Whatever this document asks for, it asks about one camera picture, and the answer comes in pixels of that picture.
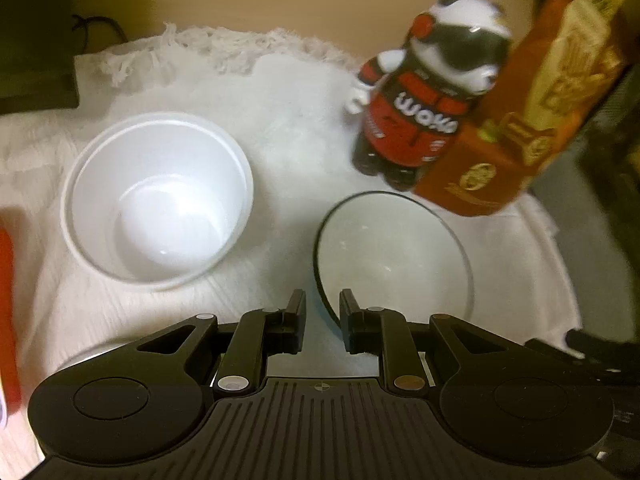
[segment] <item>panda arm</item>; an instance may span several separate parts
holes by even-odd
[[[369,59],[358,73],[358,86],[363,89],[373,88],[386,74],[397,70],[406,56],[406,50],[396,48],[385,50],[376,57]]]

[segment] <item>brown snack bag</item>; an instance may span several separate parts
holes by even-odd
[[[624,0],[546,0],[495,87],[415,192],[476,216],[505,206],[565,149],[635,47]]]

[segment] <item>orange snack package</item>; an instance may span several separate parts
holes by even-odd
[[[464,216],[491,214],[565,149],[636,49],[624,0],[546,0],[479,102],[415,192]]]
[[[16,412],[21,405],[12,326],[13,281],[14,250],[9,234],[0,229],[0,382],[8,411],[6,415]]]

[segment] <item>white cloth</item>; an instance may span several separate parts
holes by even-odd
[[[0,118],[0,221],[15,245],[14,328],[25,399],[87,348],[200,312],[235,321],[248,310],[285,304],[297,287],[311,299],[305,348],[297,360],[274,358],[270,371],[370,373],[370,358],[346,357],[312,290],[312,245],[322,217],[347,195],[385,189],[350,164],[358,124],[342,110],[351,85],[345,66],[356,62],[281,32],[169,30],[132,49],[77,58],[78,109]],[[270,52],[276,54],[260,57]],[[60,232],[59,200],[63,176],[90,139],[115,121],[156,110],[201,115],[235,137],[252,165],[255,205],[237,245],[211,273],[143,294],[76,264]],[[579,325],[552,224],[532,197],[486,218],[435,209],[471,262],[472,322],[517,342],[538,336],[559,343]],[[23,410],[0,433],[0,478],[24,476],[37,464],[35,449]]]

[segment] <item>triangular cutout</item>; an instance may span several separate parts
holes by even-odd
[[[461,326],[454,326],[452,330],[460,342],[471,354],[491,354],[492,352],[503,352],[506,348],[483,339],[479,335],[468,332]]]
[[[138,350],[153,354],[175,354],[195,329],[196,327],[193,325],[183,325],[168,334],[140,345]]]

